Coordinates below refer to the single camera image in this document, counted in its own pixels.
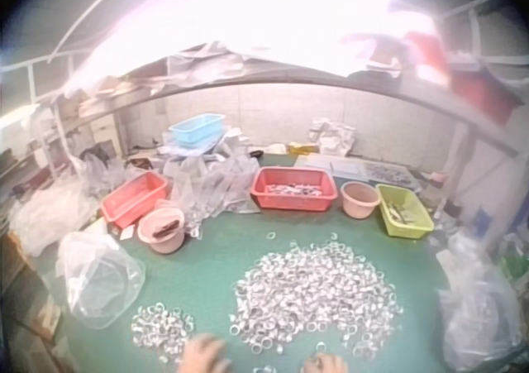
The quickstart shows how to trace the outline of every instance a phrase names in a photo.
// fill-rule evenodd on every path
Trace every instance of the red plastic basket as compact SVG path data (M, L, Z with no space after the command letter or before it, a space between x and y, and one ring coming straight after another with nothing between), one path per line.
M108 222L125 228L148 213L158 199L166 197L167 180L155 172L146 172L107 195L101 210Z
M271 184L308 184L322 187L322 195L277 195L265 192ZM257 172L251 187L251 194L262 208L308 210L322 212L338 198L336 185L324 170L305 168L264 167Z

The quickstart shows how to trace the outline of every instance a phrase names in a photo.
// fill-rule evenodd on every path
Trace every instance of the silver metal part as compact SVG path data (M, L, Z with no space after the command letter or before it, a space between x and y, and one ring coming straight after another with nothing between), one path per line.
M404 312L394 286L349 246L308 245L291 241L290 251L261 257L235 282L230 334L241 336L255 354L275 349L281 355L300 332L325 332L334 324L343 332L344 347L373 357Z
M194 318L180 308L168 310L162 303L140 307L132 317L132 342L137 347L155 347L162 363L179 361L195 328Z
M252 344L251 351L256 355L259 355L263 351L263 347L260 344Z
M316 352L325 352L327 351L327 346L325 345L325 342L319 342L316 345Z
M317 330L317 324L315 322L307 323L307 332L315 332Z
M231 325L230 326L230 334L232 336L236 336L241 332L241 329L237 325Z

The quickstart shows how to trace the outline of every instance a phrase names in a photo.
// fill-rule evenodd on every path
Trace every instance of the green work surface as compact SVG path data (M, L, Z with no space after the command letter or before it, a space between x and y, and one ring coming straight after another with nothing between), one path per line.
M292 161L265 164L291 165ZM235 372L250 373L257 366L272 365L279 373L297 372L318 342L342 355L351 372L437 373L448 369L442 356L441 314L438 289L445 289L446 278L424 241L388 237L377 209L366 220L348 218L340 200L326 213L265 211L261 214L223 213L203 223L203 239L187 241L173 255L154 253L137 239L122 241L134 258L146 265L145 284L134 304L103 330L86 328L68 313L60 323L57 338L65 335L82 371L154 372L174 371L174 365L158 361L155 350L132 344L131 318L140 306L164 303L180 307L195 317L198 332L211 332L227 340L226 357L233 360ZM274 240L267 239L276 232ZM355 359L341 345L341 333L302 332L285 345L284 354L274 350L254 355L239 337L229 335L228 314L236 312L233 284L243 277L256 260L274 251L284 253L290 242L301 247L323 245L332 232L338 241L365 255L385 279L395 284L404 314L394 320L403 330L395 332L373 361Z

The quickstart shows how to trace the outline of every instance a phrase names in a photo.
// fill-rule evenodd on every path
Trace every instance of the wall tile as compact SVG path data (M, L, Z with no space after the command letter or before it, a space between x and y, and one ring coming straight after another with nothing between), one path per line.
M226 115L225 123L241 127L239 116L239 90L236 86L196 90L165 98L169 125L202 113Z
M252 143L307 142L314 117L342 121L344 89L301 84L242 85L241 128Z
M346 92L345 122L357 129L353 154L425 171L442 169L455 126L427 108L356 90Z

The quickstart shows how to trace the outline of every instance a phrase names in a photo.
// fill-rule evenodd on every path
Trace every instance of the human hand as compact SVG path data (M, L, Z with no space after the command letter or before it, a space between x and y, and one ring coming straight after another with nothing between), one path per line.
M200 334L188 342L183 350L179 373L225 373L231 361L221 359L226 342L212 334Z
M305 361L303 373L347 373L347 364L334 354L316 354Z

